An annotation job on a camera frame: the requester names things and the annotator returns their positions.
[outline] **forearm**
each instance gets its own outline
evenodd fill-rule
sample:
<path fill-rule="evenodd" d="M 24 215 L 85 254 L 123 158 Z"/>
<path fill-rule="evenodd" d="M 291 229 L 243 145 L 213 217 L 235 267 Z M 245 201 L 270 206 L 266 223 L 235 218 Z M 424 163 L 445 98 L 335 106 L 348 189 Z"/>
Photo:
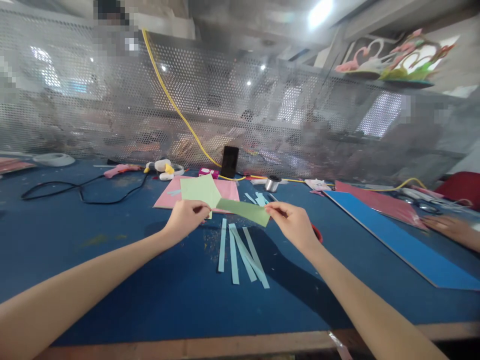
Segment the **forearm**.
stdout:
<path fill-rule="evenodd" d="M 376 359 L 447 359 L 413 324 L 356 278 L 322 245 L 317 243 L 304 254 Z"/>
<path fill-rule="evenodd" d="M 1 358 L 32 359 L 169 244 L 169 237 L 159 232 L 64 271 L 0 304 Z"/>

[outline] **black cable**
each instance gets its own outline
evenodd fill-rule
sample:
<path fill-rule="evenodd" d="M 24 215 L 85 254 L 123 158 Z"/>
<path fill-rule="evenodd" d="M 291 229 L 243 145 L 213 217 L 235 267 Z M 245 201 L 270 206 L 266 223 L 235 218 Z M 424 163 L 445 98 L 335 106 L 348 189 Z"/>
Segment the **black cable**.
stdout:
<path fill-rule="evenodd" d="M 83 193 L 83 188 L 82 186 L 88 184 L 88 183 L 91 183 L 92 181 L 94 180 L 97 180 L 97 179 L 100 179 L 100 178 L 104 178 L 105 176 L 104 175 L 100 175 L 100 176 L 97 176 L 97 177 L 94 177 L 93 179 L 91 180 L 88 180 L 88 181 L 85 181 L 85 182 L 82 182 L 81 184 L 74 184 L 74 183 L 71 183 L 71 182 L 66 182 L 66 181 L 49 181 L 49 182 L 44 182 L 44 183 L 41 183 L 41 184 L 38 184 L 38 185 L 35 185 L 34 187 L 32 187 L 31 189 L 27 190 L 26 192 L 24 192 L 21 196 L 20 196 L 20 199 L 22 200 L 35 200 L 35 199 L 41 199 L 41 198 L 48 198 L 48 197 L 51 197 L 51 196 L 54 196 L 54 195 L 58 195 L 58 194 L 62 194 L 62 193 L 65 193 L 71 189 L 76 189 L 78 188 L 78 194 L 80 195 L 80 201 L 84 204 L 91 204 L 91 205 L 111 205 L 111 204 L 118 204 L 120 202 L 122 202 L 128 195 L 130 195 L 131 193 L 133 193 L 135 190 L 138 190 L 140 189 L 142 186 L 144 186 L 145 184 L 145 181 L 147 180 L 147 177 L 148 177 L 148 174 L 146 173 L 145 176 L 143 177 L 143 181 L 141 182 L 141 184 L 139 186 L 137 186 L 136 188 L 133 188 L 132 190 L 130 190 L 129 192 L 127 192 L 121 199 L 119 200 L 116 200 L 116 201 L 109 201 L 109 202 L 97 202 L 97 201 L 86 201 L 84 199 L 84 193 Z M 38 196 L 31 196 L 31 197 L 28 197 L 28 195 L 34 193 L 35 191 L 37 191 L 38 189 L 41 189 L 43 187 L 45 187 L 46 185 L 50 185 L 50 184 L 64 184 L 64 185 L 70 185 L 70 187 L 67 187 L 66 189 L 63 189 L 63 190 L 60 190 L 60 191 L 56 191 L 56 192 L 51 192 L 51 193 L 48 193 L 48 194 L 45 194 L 45 195 L 38 195 Z"/>

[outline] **blue board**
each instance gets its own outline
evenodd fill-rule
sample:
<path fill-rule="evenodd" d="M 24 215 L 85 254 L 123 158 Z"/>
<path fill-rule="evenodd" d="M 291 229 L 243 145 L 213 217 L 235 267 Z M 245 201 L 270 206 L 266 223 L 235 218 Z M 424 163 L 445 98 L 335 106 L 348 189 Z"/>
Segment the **blue board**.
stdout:
<path fill-rule="evenodd" d="M 432 285 L 446 289 L 480 290 L 480 280 L 448 261 L 355 196 L 339 191 L 327 191 L 326 194 Z"/>

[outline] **wooden table edge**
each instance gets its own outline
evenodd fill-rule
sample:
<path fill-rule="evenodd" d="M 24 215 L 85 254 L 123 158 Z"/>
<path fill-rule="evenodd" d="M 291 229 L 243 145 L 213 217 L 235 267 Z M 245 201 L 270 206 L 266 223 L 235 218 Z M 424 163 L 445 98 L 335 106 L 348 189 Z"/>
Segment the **wooden table edge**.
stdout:
<path fill-rule="evenodd" d="M 480 338 L 480 321 L 417 325 L 434 342 Z M 334 330 L 351 349 L 365 349 L 355 329 Z M 182 360 L 267 354 L 298 354 L 333 349 L 328 331 L 211 337 L 105 345 L 49 347 L 36 360 Z"/>

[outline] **red chair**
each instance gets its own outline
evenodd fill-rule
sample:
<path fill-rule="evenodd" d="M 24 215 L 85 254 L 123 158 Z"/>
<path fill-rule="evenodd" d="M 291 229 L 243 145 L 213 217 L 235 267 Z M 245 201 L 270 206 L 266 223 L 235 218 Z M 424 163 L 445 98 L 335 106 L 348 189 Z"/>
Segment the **red chair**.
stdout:
<path fill-rule="evenodd" d="M 480 173 L 457 172 L 440 185 L 435 192 L 453 201 L 470 200 L 473 204 L 470 208 L 478 211 L 480 210 Z"/>

